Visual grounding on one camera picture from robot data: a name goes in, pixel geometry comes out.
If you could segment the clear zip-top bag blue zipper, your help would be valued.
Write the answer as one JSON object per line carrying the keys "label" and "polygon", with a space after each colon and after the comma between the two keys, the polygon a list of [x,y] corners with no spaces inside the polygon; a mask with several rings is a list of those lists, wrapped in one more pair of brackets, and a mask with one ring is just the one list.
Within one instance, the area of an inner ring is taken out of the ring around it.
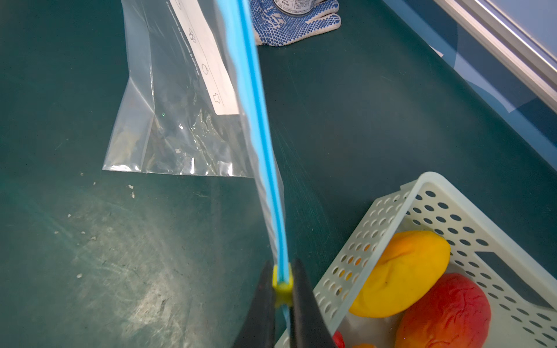
{"label": "clear zip-top bag blue zipper", "polygon": [[274,156],[249,1],[124,1],[129,78],[106,171],[253,178],[292,303],[284,189]]}

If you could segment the large orange mango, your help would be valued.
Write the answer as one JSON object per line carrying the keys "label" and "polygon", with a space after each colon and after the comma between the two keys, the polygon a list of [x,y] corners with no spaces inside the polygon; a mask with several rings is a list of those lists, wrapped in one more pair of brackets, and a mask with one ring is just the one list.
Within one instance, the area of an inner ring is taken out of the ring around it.
{"label": "large orange mango", "polygon": [[377,347],[375,345],[362,344],[362,345],[355,345],[352,348],[377,348]]}

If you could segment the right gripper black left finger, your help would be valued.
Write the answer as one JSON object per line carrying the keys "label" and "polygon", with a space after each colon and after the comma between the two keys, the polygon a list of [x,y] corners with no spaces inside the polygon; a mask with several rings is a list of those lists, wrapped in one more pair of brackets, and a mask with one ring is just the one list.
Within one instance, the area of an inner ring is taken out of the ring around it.
{"label": "right gripper black left finger", "polygon": [[233,348],[274,347],[276,293],[273,287],[273,272],[274,265],[266,262]]}

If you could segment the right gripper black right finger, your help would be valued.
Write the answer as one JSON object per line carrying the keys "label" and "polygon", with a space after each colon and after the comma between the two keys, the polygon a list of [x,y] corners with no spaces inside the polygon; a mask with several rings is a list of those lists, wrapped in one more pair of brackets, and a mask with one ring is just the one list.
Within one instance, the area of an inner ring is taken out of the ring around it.
{"label": "right gripper black right finger", "polygon": [[292,275],[290,347],[336,347],[300,259],[292,264]]}

